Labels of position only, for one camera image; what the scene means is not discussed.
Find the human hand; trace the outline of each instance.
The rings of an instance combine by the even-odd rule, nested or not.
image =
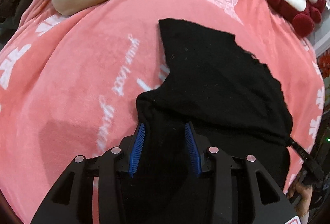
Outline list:
[[[309,206],[311,204],[311,197],[313,194],[313,187],[310,185],[305,186],[304,184],[300,183],[299,177],[300,176],[297,176],[295,181],[292,183],[286,196],[288,199],[290,199],[293,197],[295,192],[301,195],[301,200],[295,207],[297,215],[301,218],[308,213]]]

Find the pink blanket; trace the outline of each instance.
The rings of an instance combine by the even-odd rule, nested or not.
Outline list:
[[[69,18],[35,0],[0,54],[0,189],[24,223],[76,155],[98,156],[133,133],[136,97],[169,74],[158,30],[167,17],[234,33],[268,64],[291,135],[311,150],[323,80],[311,45],[265,0],[110,0]],[[302,164],[290,156],[284,191]]]

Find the dark red stuffed bear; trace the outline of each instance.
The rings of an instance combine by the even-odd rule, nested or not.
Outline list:
[[[267,0],[268,4],[292,25],[296,33],[306,37],[322,20],[326,0]]]

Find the garment sleeve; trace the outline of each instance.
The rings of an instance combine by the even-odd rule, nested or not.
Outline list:
[[[303,217],[300,218],[301,224],[307,224],[308,223],[308,217],[309,217],[309,211],[304,215]]]

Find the bed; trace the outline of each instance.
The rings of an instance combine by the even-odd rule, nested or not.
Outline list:
[[[167,17],[234,33],[281,82],[291,136],[312,150],[325,92],[316,54],[265,0],[110,0],[71,17],[34,0],[0,53],[0,189],[23,223],[76,155],[134,132],[136,96],[170,72],[157,28]],[[284,192],[302,165],[289,152]]]

